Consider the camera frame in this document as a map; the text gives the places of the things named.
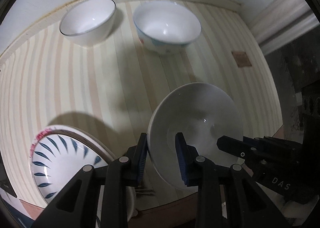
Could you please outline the white bowl red floral outside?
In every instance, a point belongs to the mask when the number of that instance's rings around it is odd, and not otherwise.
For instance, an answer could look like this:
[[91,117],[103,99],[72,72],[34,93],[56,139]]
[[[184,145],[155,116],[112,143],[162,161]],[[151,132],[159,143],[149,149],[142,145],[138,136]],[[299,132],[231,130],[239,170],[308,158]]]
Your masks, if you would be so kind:
[[233,100],[217,86],[194,82],[176,88],[158,105],[148,126],[148,149],[159,176],[169,185],[185,191],[175,149],[175,135],[181,132],[188,145],[215,164],[229,167],[237,156],[220,151],[217,140],[225,135],[243,140],[243,124]]

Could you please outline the white bowl blue floral pattern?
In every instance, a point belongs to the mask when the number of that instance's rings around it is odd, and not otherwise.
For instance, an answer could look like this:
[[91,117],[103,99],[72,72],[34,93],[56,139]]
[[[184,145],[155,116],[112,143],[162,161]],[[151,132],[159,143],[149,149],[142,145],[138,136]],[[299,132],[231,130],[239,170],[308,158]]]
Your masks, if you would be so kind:
[[201,35],[196,15],[171,1],[156,0],[142,4],[133,12],[140,43],[159,55],[180,53]]

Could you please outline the brown label patch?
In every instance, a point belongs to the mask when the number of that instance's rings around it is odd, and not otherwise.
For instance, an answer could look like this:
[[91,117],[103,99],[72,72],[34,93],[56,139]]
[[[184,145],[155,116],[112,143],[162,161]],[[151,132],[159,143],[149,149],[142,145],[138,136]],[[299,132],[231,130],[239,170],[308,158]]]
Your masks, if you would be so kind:
[[239,68],[242,67],[252,67],[252,63],[246,52],[243,51],[232,51],[232,56]]

